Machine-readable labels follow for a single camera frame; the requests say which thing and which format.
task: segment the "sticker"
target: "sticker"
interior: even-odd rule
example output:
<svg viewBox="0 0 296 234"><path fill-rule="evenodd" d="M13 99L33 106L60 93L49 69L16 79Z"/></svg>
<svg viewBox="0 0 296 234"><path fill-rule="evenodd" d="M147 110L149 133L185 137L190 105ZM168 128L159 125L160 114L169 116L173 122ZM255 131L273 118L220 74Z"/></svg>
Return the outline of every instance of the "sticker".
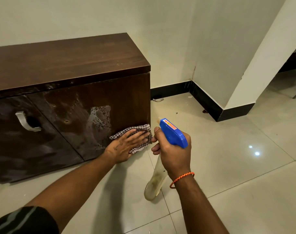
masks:
<svg viewBox="0 0 296 234"><path fill-rule="evenodd" d="M163 120L167 125L169 125L170 127L172 127L174 130L176 130L177 128L172 124L170 123L168 120Z"/></svg>

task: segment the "black sleeve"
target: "black sleeve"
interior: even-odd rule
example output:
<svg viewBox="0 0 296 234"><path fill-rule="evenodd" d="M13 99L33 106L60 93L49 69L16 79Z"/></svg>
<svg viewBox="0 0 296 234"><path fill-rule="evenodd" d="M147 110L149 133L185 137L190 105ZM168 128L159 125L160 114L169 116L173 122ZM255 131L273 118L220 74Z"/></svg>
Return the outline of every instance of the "black sleeve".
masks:
<svg viewBox="0 0 296 234"><path fill-rule="evenodd" d="M59 234L56 221L42 207L22 207L0 218L0 234Z"/></svg>

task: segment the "wooden cabinet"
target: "wooden cabinet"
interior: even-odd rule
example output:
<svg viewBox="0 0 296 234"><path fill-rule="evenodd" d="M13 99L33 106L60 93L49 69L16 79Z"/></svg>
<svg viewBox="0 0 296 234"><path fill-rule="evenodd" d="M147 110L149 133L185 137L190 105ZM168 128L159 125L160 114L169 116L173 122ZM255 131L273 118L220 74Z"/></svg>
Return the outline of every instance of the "wooden cabinet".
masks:
<svg viewBox="0 0 296 234"><path fill-rule="evenodd" d="M101 155L112 134L150 123L149 73L28 97L84 160Z"/></svg>
<svg viewBox="0 0 296 234"><path fill-rule="evenodd" d="M150 64L127 33L0 47L0 183L101 155L150 123Z"/></svg>
<svg viewBox="0 0 296 234"><path fill-rule="evenodd" d="M27 129L22 126L23 119L22 123L19 121L17 112L24 112ZM0 99L0 183L18 181L82 161L27 97Z"/></svg>

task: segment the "gray stripe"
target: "gray stripe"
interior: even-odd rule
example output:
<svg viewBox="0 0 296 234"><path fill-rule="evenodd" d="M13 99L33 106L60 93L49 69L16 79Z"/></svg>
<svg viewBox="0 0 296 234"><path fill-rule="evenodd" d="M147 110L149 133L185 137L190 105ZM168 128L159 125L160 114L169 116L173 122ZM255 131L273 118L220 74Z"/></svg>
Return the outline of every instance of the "gray stripe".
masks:
<svg viewBox="0 0 296 234"><path fill-rule="evenodd" d="M30 217L30 215L35 211L35 209L36 209L36 207L33 207L33 208L29 211L29 213L26 214L26 216L25 216L24 219L21 221L21 223L19 223L19 225L18 225L15 229L9 231L7 234L12 234L14 231L19 230L19 229L23 226L23 224L25 224L25 222L28 220L28 218Z"/></svg>
<svg viewBox="0 0 296 234"><path fill-rule="evenodd" d="M21 211L21 208L20 209L17 209L16 211L12 212L10 215L8 215L7 217L7 221L4 222L3 224L0 225L0 230L2 228L5 228L7 225L9 225L13 220L15 220L17 214Z"/></svg>

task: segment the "transparent bottle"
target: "transparent bottle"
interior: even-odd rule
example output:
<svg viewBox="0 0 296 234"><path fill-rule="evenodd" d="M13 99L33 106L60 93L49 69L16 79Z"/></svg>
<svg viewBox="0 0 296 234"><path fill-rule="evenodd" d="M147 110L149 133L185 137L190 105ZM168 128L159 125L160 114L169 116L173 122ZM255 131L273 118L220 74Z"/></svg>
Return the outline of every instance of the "transparent bottle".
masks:
<svg viewBox="0 0 296 234"><path fill-rule="evenodd" d="M161 161L161 154L159 154L157 164L155 165L153 175L146 185L144 196L146 200L152 201L158 196L162 185L167 177L167 171Z"/></svg>

